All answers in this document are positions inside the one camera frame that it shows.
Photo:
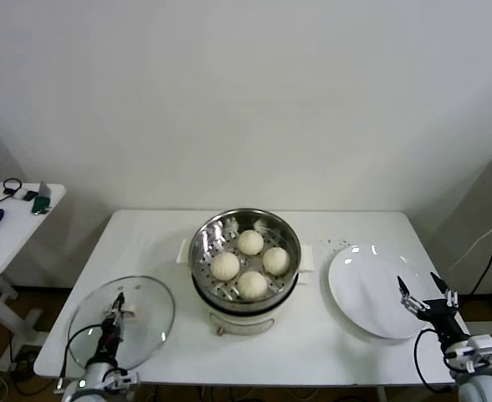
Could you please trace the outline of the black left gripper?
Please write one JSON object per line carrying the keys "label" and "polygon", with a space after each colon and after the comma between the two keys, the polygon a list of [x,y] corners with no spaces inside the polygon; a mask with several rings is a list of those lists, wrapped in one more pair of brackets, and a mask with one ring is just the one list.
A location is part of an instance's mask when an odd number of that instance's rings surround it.
{"label": "black left gripper", "polygon": [[120,325],[121,315],[124,313],[123,306],[125,296],[120,292],[113,302],[113,310],[104,313],[101,323],[101,335],[95,350],[95,361],[98,363],[108,363],[117,366],[116,354],[122,341],[122,326]]}

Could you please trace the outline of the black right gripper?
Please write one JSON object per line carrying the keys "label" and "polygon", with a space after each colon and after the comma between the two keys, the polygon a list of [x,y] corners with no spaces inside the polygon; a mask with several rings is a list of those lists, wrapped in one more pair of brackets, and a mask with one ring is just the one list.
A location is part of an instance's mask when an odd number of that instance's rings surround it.
{"label": "black right gripper", "polygon": [[425,302],[413,297],[407,285],[397,276],[402,305],[415,317],[433,325],[440,341],[465,341],[469,335],[456,321],[459,309],[459,294],[448,287],[447,283],[434,272],[430,273],[434,284],[443,294],[444,299],[432,299]]}

